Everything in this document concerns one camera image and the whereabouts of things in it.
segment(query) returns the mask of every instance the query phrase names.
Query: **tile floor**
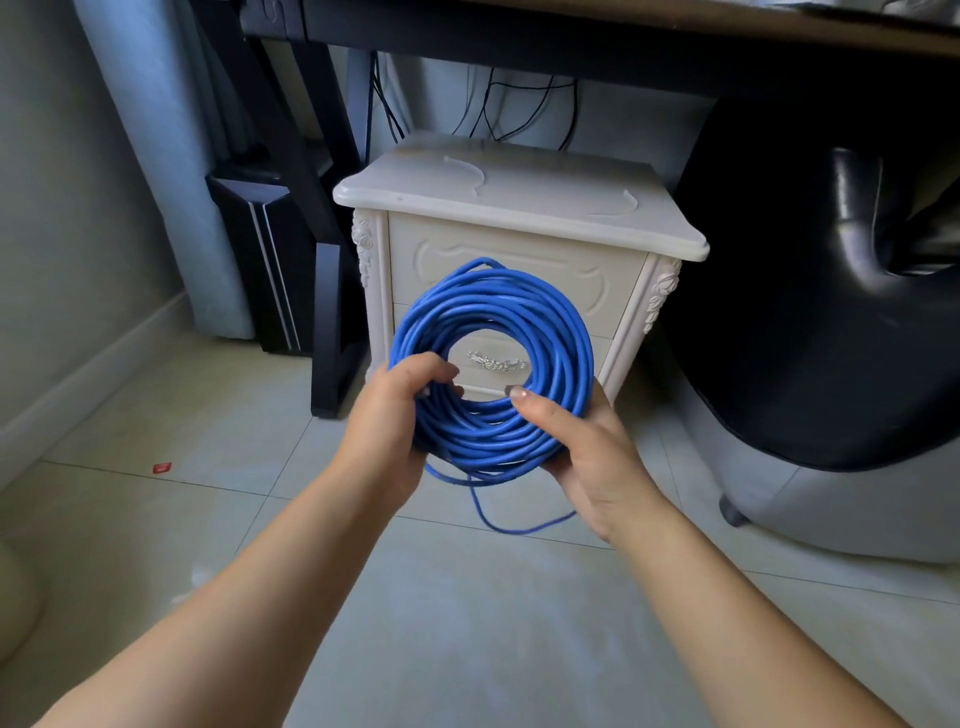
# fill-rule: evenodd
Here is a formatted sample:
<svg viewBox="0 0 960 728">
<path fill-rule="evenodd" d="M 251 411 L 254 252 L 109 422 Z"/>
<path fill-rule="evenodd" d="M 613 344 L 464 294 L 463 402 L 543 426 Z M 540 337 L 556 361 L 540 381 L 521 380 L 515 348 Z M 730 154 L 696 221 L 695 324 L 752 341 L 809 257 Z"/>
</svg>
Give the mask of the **tile floor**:
<svg viewBox="0 0 960 728">
<path fill-rule="evenodd" d="M 0 726 L 30 725 L 328 462 L 343 423 L 311 419 L 308 389 L 304 359 L 187 336 L 0 494 L 0 539 L 47 591 L 34 635 L 0 666 Z M 808 634 L 917 728 L 960 725 L 956 570 L 731 529 L 642 368 L 618 409 L 667 496 Z M 484 496 L 507 526 L 565 508 L 543 476 Z M 642 595 L 582 523 L 491 533 L 467 494 L 429 476 L 384 534 L 286 725 L 321 723 L 709 726 Z"/>
</svg>

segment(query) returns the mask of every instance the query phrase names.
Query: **gray wall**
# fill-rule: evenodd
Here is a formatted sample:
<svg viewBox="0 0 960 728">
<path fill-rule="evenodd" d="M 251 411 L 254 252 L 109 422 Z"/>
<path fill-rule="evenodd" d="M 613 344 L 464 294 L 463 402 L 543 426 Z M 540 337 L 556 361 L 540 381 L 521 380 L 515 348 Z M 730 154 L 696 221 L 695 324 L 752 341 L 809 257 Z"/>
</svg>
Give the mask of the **gray wall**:
<svg viewBox="0 0 960 728">
<path fill-rule="evenodd" d="M 70 0 L 0 4 L 0 426 L 181 288 Z"/>
<path fill-rule="evenodd" d="M 339 61 L 339 65 L 343 65 L 343 55 L 342 49 L 337 49 L 334 60 Z M 386 77 L 387 99 L 397 115 L 416 129 L 453 131 L 463 116 L 467 100 L 467 66 L 382 55 L 380 64 Z M 489 71 L 487 67 L 473 68 L 470 108 L 457 134 L 469 134 L 473 127 L 482 107 Z M 546 85 L 549 77 L 498 69 L 494 79 L 517 85 Z M 558 78 L 554 83 L 566 81 L 568 79 Z M 570 121 L 570 92 L 570 88 L 551 91 L 537 121 L 511 141 L 556 149 L 564 140 Z M 495 86 L 487 111 L 497 135 L 523 124 L 541 96 L 542 91 L 505 91 L 503 86 Z M 581 83 L 580 122 L 570 151 L 650 162 L 672 189 L 712 106 L 712 99 L 682 93 Z M 477 126 L 476 135 L 490 135 L 483 121 Z M 372 154 L 376 157 L 393 143 L 377 103 L 373 114 Z"/>
</svg>

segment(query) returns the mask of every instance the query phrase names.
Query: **chair caster wheel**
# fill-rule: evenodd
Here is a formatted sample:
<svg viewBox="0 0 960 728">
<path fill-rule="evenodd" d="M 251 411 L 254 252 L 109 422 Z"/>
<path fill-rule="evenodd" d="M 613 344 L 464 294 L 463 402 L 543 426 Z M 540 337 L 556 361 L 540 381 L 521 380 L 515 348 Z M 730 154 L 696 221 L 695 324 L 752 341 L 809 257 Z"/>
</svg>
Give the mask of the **chair caster wheel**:
<svg viewBox="0 0 960 728">
<path fill-rule="evenodd" d="M 747 523 L 751 522 L 750 519 L 737 510 L 737 507 L 733 505 L 726 496 L 720 497 L 720 515 L 723 516 L 724 521 L 734 528 L 739 528 L 741 525 L 747 525 Z"/>
</svg>

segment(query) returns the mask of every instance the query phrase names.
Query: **nightstand top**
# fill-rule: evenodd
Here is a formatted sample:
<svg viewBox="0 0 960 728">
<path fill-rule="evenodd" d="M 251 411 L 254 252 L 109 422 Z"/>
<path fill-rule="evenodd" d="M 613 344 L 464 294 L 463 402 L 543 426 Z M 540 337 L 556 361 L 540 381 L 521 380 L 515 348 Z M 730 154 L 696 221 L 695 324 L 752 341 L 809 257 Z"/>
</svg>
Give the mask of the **nightstand top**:
<svg viewBox="0 0 960 728">
<path fill-rule="evenodd" d="M 408 212 L 703 260 L 649 164 L 438 133 L 413 133 L 333 190 L 349 207 Z"/>
</svg>

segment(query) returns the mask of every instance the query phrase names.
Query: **gray chair base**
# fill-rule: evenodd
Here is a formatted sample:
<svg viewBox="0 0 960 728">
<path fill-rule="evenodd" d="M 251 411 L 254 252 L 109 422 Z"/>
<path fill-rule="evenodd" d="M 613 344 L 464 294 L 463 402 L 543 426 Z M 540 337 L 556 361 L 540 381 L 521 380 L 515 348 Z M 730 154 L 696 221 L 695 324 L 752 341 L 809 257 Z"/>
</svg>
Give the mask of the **gray chair base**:
<svg viewBox="0 0 960 728">
<path fill-rule="evenodd" d="M 643 350 L 687 432 L 737 514 L 788 538 L 836 551 L 960 562 L 960 439 L 858 473 L 797 466 L 728 432 L 690 386 L 662 332 Z"/>
</svg>

